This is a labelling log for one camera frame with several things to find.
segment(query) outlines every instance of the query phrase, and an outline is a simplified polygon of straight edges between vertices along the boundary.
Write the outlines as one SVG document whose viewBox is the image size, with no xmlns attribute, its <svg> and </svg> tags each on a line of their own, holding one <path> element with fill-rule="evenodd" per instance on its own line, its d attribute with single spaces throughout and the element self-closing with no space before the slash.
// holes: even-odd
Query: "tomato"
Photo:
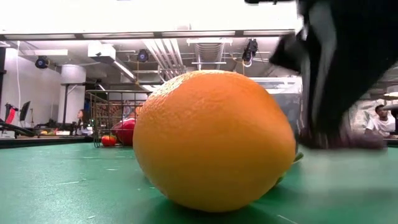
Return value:
<svg viewBox="0 0 398 224">
<path fill-rule="evenodd" d="M 112 127 L 112 134 L 114 134 L 123 146 L 132 146 L 132 135 L 134 134 L 134 127 L 136 120 L 128 118 L 120 121 Z"/>
<path fill-rule="evenodd" d="M 116 138 L 114 136 L 103 136 L 101 143 L 105 147 L 112 147 L 116 145 Z"/>
</svg>

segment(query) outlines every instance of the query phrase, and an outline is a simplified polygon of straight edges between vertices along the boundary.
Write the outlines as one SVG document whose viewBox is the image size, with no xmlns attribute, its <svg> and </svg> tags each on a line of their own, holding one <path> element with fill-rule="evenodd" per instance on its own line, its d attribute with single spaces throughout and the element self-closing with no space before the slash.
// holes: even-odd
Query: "desk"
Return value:
<svg viewBox="0 0 398 224">
<path fill-rule="evenodd" d="M 276 188 L 252 205 L 214 215 L 165 199 L 131 149 L 92 143 L 0 149 L 2 223 L 395 224 L 398 149 L 382 154 L 303 149 Z"/>
</svg>

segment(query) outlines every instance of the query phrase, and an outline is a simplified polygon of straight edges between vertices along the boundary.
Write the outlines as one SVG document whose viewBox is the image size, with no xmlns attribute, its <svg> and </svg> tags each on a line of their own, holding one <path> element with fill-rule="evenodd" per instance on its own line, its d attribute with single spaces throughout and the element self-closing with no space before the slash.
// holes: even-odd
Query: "wire basket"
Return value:
<svg viewBox="0 0 398 224">
<path fill-rule="evenodd" d="M 135 120 L 151 91 L 87 90 L 95 147 L 104 147 L 103 136 L 117 138 L 115 147 L 131 147 Z"/>
</svg>

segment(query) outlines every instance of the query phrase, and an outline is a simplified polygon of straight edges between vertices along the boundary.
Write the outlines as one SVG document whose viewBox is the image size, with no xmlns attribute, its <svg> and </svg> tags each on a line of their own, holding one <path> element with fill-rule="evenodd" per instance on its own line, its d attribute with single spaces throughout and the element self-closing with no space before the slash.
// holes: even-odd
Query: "table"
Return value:
<svg viewBox="0 0 398 224">
<path fill-rule="evenodd" d="M 131 149 L 67 144 L 0 150 L 1 223 L 397 223 L 398 150 L 308 152 L 286 179 L 238 212 L 174 205 Z"/>
</svg>

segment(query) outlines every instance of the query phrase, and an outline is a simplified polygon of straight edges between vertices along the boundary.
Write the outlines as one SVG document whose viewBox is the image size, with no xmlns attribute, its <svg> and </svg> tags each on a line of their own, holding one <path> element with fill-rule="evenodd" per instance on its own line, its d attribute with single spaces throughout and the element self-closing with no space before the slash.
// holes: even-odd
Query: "pillar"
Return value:
<svg viewBox="0 0 398 224">
<path fill-rule="evenodd" d="M 61 83 L 83 83 L 86 81 L 86 69 L 78 65 L 63 65 L 61 71 Z M 70 85 L 68 87 L 66 123 L 77 121 L 77 113 L 85 105 L 85 87 Z M 63 107 L 65 104 L 65 86 L 60 89 L 60 104 L 58 107 L 58 122 L 63 121 Z"/>
</svg>

